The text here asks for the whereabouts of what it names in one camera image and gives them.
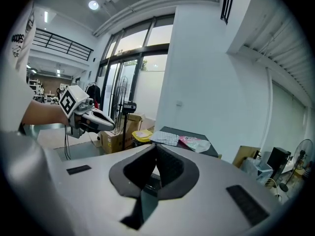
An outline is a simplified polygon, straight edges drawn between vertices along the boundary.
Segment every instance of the ceiling light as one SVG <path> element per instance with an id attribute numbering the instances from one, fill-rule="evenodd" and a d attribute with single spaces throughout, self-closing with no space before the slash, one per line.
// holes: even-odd
<path id="1" fill-rule="evenodd" d="M 44 21 L 45 21 L 45 23 L 48 22 L 48 12 L 47 11 L 44 12 Z"/>
<path id="2" fill-rule="evenodd" d="M 89 2 L 89 8 L 91 10 L 97 10 L 98 9 L 98 3 L 96 1 Z"/>

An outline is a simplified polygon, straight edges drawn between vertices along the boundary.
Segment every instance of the black rubber pad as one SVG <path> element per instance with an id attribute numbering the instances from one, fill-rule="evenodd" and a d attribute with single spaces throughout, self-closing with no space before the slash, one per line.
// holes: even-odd
<path id="1" fill-rule="evenodd" d="M 240 185 L 228 187 L 226 190 L 252 226 L 257 225 L 269 216 L 269 214 Z"/>
<path id="2" fill-rule="evenodd" d="M 89 165 L 82 165 L 79 167 L 75 167 L 75 168 L 71 168 L 71 169 L 67 169 L 69 175 L 73 175 L 73 174 L 77 174 L 83 171 L 87 171 L 90 170 L 91 167 Z"/>

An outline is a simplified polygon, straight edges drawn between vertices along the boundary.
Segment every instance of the black speaker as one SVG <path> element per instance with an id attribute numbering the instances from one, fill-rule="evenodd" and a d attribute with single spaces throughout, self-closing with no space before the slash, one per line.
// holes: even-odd
<path id="1" fill-rule="evenodd" d="M 291 153 L 283 148 L 273 148 L 267 162 L 267 164 L 274 170 L 270 178 L 277 182 L 290 156 Z"/>

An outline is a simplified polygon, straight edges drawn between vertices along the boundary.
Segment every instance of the white curtain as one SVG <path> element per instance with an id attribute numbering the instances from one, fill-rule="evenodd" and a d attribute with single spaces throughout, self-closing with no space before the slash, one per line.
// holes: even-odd
<path id="1" fill-rule="evenodd" d="M 305 134 L 305 106 L 293 95 L 273 83 L 273 105 L 271 122 L 264 151 L 273 147 L 283 148 L 293 155 Z"/>

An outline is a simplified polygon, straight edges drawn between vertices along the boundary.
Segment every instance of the person's arm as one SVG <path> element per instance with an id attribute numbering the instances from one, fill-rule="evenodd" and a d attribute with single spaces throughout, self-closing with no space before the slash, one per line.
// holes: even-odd
<path id="1" fill-rule="evenodd" d="M 22 119 L 23 124 L 43 125 L 52 123 L 68 124 L 68 119 L 59 105 L 47 105 L 32 100 Z"/>

